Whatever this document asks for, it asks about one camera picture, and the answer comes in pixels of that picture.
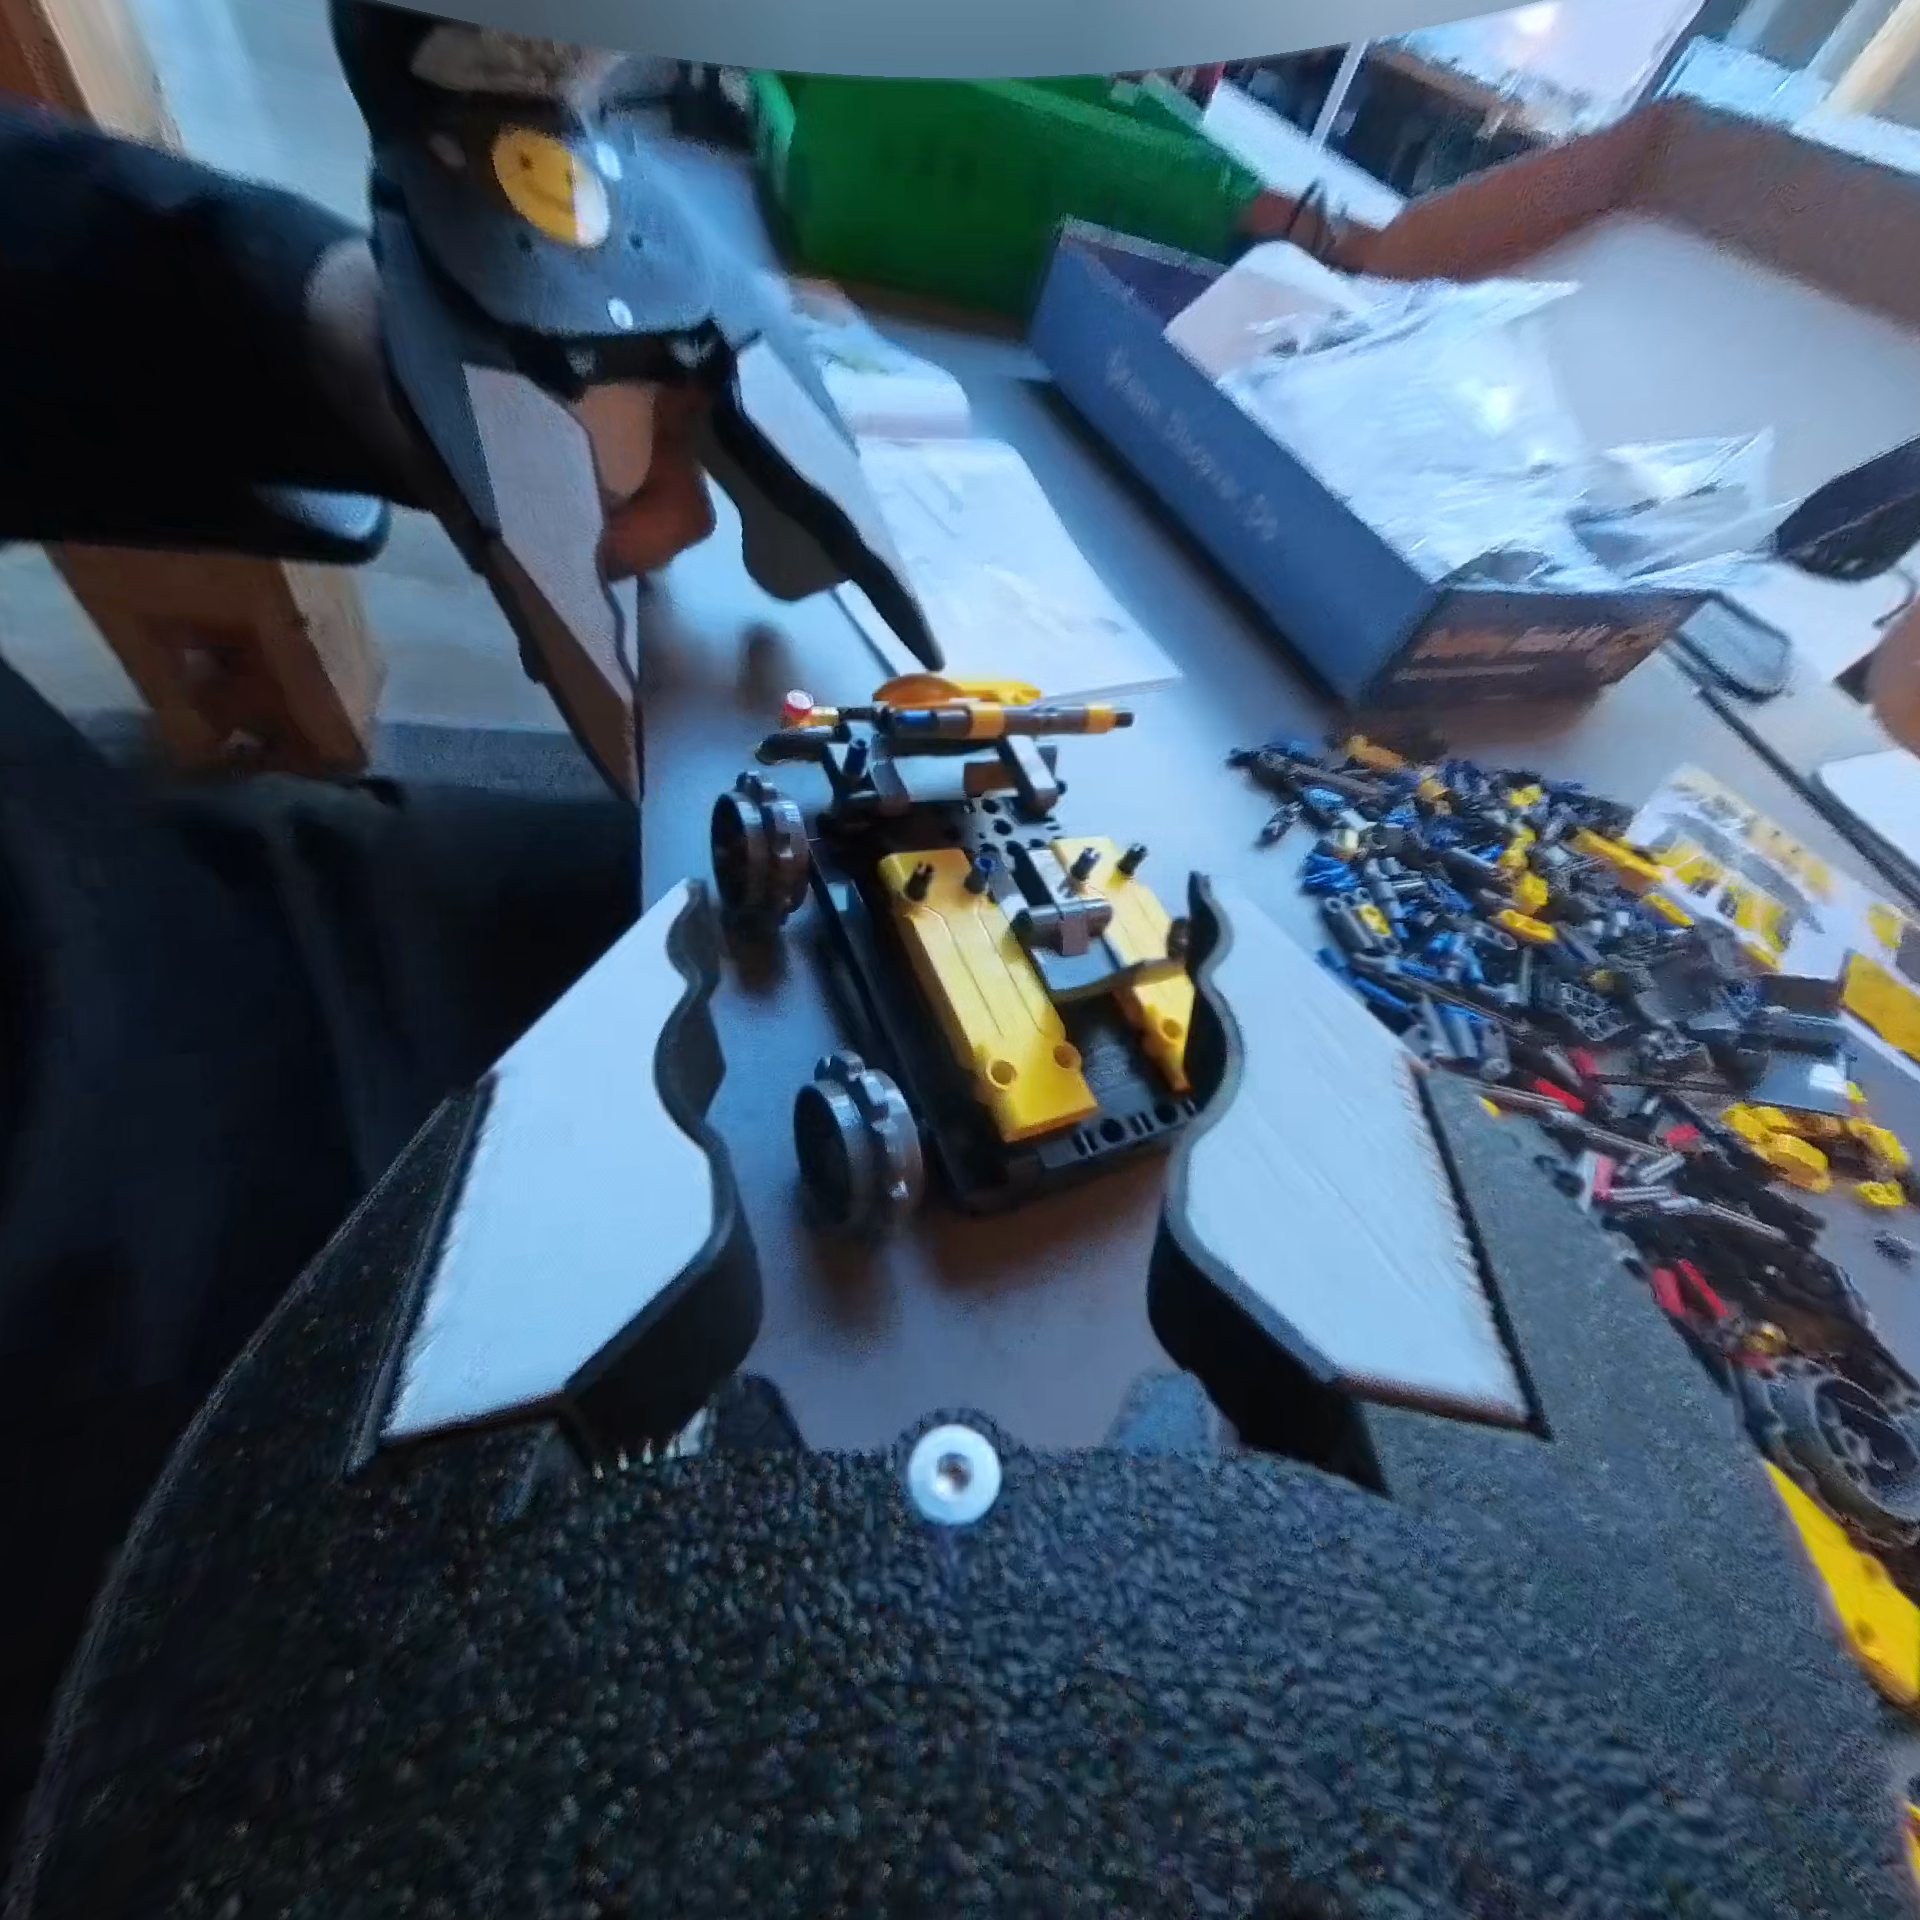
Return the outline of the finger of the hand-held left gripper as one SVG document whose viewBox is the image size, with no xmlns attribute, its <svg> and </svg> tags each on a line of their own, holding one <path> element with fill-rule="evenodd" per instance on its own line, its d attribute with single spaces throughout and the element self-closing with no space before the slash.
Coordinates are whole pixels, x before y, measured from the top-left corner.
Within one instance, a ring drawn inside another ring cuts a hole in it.
<svg viewBox="0 0 1920 1920">
<path fill-rule="evenodd" d="M 857 588 L 926 669 L 943 669 L 901 547 L 805 333 L 771 307 L 726 347 L 710 386 L 703 462 L 740 516 L 755 582 L 794 603 Z"/>
<path fill-rule="evenodd" d="M 567 406 L 510 368 L 474 364 L 443 323 L 383 323 L 410 474 L 599 778 L 641 805 L 633 589 L 604 565 L 593 444 Z"/>
</svg>

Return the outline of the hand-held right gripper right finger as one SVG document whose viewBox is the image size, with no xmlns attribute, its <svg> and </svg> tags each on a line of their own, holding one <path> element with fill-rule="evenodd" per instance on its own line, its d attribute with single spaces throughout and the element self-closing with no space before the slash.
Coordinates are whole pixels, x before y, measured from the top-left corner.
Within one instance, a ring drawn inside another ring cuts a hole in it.
<svg viewBox="0 0 1920 1920">
<path fill-rule="evenodd" d="M 1546 1435 L 1423 1068 L 1230 879 L 1186 906 L 1196 1117 L 1146 1306 L 1245 1450 L 1369 1450 L 1371 1410 Z"/>
</svg>

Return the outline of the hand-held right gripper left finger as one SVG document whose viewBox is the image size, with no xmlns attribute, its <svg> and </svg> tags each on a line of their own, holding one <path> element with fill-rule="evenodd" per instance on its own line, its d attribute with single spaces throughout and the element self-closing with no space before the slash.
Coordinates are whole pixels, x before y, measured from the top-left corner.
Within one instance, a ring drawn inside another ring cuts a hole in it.
<svg viewBox="0 0 1920 1920">
<path fill-rule="evenodd" d="M 470 1093 L 374 1390 L 374 1444 L 553 1424 L 665 1450 L 748 1358 L 762 1274 L 710 1125 L 714 888 L 668 888 Z"/>
</svg>

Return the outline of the dark grey toy wheel rim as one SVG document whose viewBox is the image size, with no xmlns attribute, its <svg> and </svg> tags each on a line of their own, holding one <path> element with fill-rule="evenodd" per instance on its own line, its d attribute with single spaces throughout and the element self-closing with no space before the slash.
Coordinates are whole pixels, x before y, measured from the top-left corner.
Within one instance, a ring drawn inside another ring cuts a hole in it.
<svg viewBox="0 0 1920 1920">
<path fill-rule="evenodd" d="M 860 1054 L 822 1056 L 796 1093 L 790 1136 L 811 1222 L 875 1240 L 921 1207 L 926 1160 L 918 1120 L 901 1086 Z"/>
<path fill-rule="evenodd" d="M 810 893 L 799 806 L 763 773 L 740 773 L 710 806 L 710 879 L 737 927 L 775 936 Z"/>
</svg>

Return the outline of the yellow black toy brick car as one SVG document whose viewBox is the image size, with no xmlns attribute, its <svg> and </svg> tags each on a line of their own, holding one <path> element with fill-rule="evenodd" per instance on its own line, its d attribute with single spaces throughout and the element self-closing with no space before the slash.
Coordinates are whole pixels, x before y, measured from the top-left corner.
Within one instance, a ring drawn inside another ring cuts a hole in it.
<svg viewBox="0 0 1920 1920">
<path fill-rule="evenodd" d="M 1148 848 L 1073 831 L 1062 746 L 1135 711 L 1020 678 L 794 688 L 753 773 L 805 819 L 805 902 L 860 1054 L 918 1120 L 926 1179 L 973 1216 L 1169 1147 L 1196 1117 L 1186 927 Z"/>
</svg>

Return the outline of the person's left forearm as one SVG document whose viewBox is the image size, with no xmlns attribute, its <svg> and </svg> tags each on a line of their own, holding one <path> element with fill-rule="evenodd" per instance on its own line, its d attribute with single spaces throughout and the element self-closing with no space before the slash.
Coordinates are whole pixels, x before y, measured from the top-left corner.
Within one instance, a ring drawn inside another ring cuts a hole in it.
<svg viewBox="0 0 1920 1920">
<path fill-rule="evenodd" d="M 2 538 L 233 535 L 279 488 L 425 504 L 363 230 L 30 103 L 2 117 Z"/>
</svg>

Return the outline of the grey desk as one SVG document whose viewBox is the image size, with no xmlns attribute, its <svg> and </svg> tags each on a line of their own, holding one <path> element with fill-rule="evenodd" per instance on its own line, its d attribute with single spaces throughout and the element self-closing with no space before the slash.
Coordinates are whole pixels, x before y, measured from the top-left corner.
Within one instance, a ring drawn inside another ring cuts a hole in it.
<svg viewBox="0 0 1920 1920">
<path fill-rule="evenodd" d="M 1244 888 L 1308 954 L 1313 918 L 1293 872 L 1308 837 L 1260 848 L 1274 799 L 1225 754 L 1262 732 L 1319 734 L 1321 701 L 1263 636 L 1262 621 L 1220 582 L 1196 549 L 1159 526 L 1090 430 L 1055 399 L 1037 359 L 998 323 L 941 325 L 934 308 L 887 294 L 860 302 L 882 338 L 941 368 L 967 391 L 982 436 L 1015 444 L 1090 565 L 1157 634 L 1185 678 L 1150 688 L 1139 727 L 1105 741 L 1066 742 L 1062 767 L 1079 786 L 1073 823 L 1148 843 L 1143 878 L 1185 912 L 1191 871 Z M 650 747 L 663 798 L 650 802 L 642 850 L 650 900 L 678 872 L 703 872 L 699 808 L 753 763 L 753 736 L 780 704 L 780 683 L 826 674 L 831 688 L 862 678 L 866 653 L 841 640 L 826 603 L 780 613 L 748 584 L 733 557 L 733 514 L 716 501 L 724 535 L 665 575 L 647 634 Z M 1486 759 L 1539 754 L 1561 778 L 1642 805 L 1681 762 L 1741 794 L 1819 852 L 1846 879 L 1892 900 L 1900 886 L 1796 791 L 1753 742 L 1723 725 L 1668 660 L 1645 663 L 1590 711 L 1578 707 L 1495 712 L 1471 734 Z M 1164 1154 L 1107 1167 L 1018 1211 L 956 1211 L 939 1182 L 923 1211 L 882 1238 L 831 1237 L 805 1220 L 796 1188 L 788 1101 L 821 1052 L 866 1052 L 850 988 L 821 950 L 811 909 L 780 950 L 729 947 L 716 994 L 726 1083 L 716 1101 L 759 1245 L 763 1320 L 750 1371 L 786 1391 L 805 1438 L 822 1450 L 875 1450 L 921 1418 L 993 1422 L 1034 1450 L 1094 1446 L 1130 1382 L 1170 1364 L 1148 1312 L 1148 1263 L 1161 1216 Z M 1518 1184 L 1493 1227 L 1519 1230 L 1515 1277 L 1481 1271 L 1487 1306 L 1519 1312 L 1525 1280 L 1569 1280 L 1582 1216 L 1529 1163 L 1539 1128 L 1495 1122 L 1446 1093 L 1459 1151 L 1487 1146 L 1471 1197 L 1493 1202 L 1497 1179 Z M 1303 1230 L 1274 1182 L 1254 1184 L 1262 1245 L 1313 1282 L 1313 1298 L 1369 1280 L 1357 1238 L 1333 1244 Z"/>
</svg>

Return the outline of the person's left hand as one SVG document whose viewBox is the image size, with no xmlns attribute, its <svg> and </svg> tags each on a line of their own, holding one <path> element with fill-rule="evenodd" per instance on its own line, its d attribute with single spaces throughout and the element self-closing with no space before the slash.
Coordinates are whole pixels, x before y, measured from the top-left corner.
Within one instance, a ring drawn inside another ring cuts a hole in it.
<svg viewBox="0 0 1920 1920">
<path fill-rule="evenodd" d="M 609 512 L 599 559 L 613 582 L 658 573 L 716 526 L 703 466 L 707 397 L 661 386 L 638 386 L 638 397 L 650 454 L 638 491 Z"/>
</svg>

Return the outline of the white instruction booklet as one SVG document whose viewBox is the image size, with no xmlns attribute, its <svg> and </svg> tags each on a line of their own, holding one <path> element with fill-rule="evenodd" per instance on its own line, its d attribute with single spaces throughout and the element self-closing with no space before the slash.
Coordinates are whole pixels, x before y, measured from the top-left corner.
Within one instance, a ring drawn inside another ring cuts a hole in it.
<svg viewBox="0 0 1920 1920">
<path fill-rule="evenodd" d="M 951 676 L 1006 676 L 1066 701 L 1180 680 L 1025 456 L 975 430 L 956 376 L 862 344 L 829 356 L 822 381 Z"/>
</svg>

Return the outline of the pile of small toy bricks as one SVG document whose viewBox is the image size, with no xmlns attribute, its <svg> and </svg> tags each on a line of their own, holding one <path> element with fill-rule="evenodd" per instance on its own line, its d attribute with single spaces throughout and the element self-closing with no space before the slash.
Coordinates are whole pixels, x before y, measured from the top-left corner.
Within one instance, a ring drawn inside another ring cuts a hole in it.
<svg viewBox="0 0 1920 1920">
<path fill-rule="evenodd" d="M 1813 1359 L 1916 1435 L 1900 1358 L 1842 1256 L 1834 1202 L 1916 1213 L 1916 1138 L 1871 1112 L 1850 972 L 1793 975 L 1685 912 L 1582 783 L 1364 736 L 1268 739 L 1227 766 L 1297 831 L 1323 960 L 1431 1068 L 1550 1140 L 1594 1213 L 1761 1444 L 1761 1370 Z"/>
</svg>

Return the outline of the green plastic crate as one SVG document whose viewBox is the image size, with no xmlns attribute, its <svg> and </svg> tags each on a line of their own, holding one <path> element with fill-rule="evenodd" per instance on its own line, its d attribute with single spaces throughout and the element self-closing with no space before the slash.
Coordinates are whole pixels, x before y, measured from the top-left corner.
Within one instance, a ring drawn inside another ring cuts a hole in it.
<svg viewBox="0 0 1920 1920">
<path fill-rule="evenodd" d="M 759 199 L 786 260 L 1022 323 L 1068 221 L 1225 258 L 1263 180 L 1159 79 L 865 79 L 755 68 Z"/>
</svg>

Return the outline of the person's dark trousers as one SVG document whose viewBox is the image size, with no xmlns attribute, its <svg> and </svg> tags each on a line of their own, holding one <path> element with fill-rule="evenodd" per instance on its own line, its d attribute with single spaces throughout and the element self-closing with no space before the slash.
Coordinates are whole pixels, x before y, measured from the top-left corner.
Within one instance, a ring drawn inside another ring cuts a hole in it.
<svg viewBox="0 0 1920 1920">
<path fill-rule="evenodd" d="M 636 918 L 553 736 L 189 782 L 5 667 L 5 1827 L 180 1428 L 438 1101 Z"/>
</svg>

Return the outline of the blue cardboard box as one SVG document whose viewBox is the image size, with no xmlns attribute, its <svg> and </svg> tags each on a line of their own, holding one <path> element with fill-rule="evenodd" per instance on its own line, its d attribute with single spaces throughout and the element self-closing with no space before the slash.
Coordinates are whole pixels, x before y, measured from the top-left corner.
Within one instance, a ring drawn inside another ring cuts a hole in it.
<svg viewBox="0 0 1920 1920">
<path fill-rule="evenodd" d="M 1220 268 L 1068 221 L 1026 340 L 1062 399 L 1348 709 L 1589 701 L 1700 592 L 1433 582 L 1165 338 Z"/>
</svg>

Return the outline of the black toy tyre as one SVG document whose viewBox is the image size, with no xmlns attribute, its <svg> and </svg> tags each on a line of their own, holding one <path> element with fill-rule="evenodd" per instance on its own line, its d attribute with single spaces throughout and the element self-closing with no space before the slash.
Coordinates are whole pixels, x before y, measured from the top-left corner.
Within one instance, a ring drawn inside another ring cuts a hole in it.
<svg viewBox="0 0 1920 1920">
<path fill-rule="evenodd" d="M 1761 1444 L 1838 1523 L 1881 1543 L 1918 1534 L 1918 1446 L 1898 1412 L 1830 1367 L 1783 1358 L 1761 1370 Z"/>
</svg>

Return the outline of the clear plastic bags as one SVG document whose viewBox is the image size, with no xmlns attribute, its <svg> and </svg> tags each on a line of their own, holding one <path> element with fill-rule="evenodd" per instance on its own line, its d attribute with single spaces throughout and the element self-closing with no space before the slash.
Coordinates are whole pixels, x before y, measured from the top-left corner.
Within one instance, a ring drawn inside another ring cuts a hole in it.
<svg viewBox="0 0 1920 1920">
<path fill-rule="evenodd" d="M 1774 431 L 1605 446 L 1554 338 L 1578 290 L 1345 274 L 1267 242 L 1164 340 L 1431 584 L 1717 584 L 1789 512 Z"/>
</svg>

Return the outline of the long yellow toy assembly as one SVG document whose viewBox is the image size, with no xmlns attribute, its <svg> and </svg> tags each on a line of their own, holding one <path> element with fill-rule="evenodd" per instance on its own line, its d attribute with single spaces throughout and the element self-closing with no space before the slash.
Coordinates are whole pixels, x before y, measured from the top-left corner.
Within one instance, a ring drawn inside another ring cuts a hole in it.
<svg viewBox="0 0 1920 1920">
<path fill-rule="evenodd" d="M 1793 1476 L 1772 1462 L 1765 1462 L 1765 1474 L 1819 1580 L 1839 1642 L 1851 1651 L 1869 1687 L 1895 1712 L 1916 1722 L 1916 1602 L 1892 1581 L 1881 1559 L 1866 1551 Z"/>
</svg>

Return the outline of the brown cardboard box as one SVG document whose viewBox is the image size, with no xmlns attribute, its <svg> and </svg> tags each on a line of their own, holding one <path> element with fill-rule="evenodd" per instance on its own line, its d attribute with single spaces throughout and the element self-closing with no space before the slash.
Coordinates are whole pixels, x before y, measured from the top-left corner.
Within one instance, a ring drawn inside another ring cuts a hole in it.
<svg viewBox="0 0 1920 1920">
<path fill-rule="evenodd" d="M 1778 123 L 1675 96 L 1351 223 L 1341 269 L 1484 278 L 1610 218 L 1673 226 L 1851 307 L 1918 323 L 1918 178 Z"/>
</svg>

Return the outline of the black rounded object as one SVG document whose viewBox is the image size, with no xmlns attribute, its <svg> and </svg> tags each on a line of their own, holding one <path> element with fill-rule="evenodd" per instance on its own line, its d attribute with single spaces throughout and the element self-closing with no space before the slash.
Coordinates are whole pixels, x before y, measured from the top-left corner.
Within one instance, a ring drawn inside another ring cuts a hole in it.
<svg viewBox="0 0 1920 1920">
<path fill-rule="evenodd" d="M 1918 547 L 1918 439 L 1836 476 L 1777 527 L 1769 552 L 1810 579 L 1876 581 Z"/>
</svg>

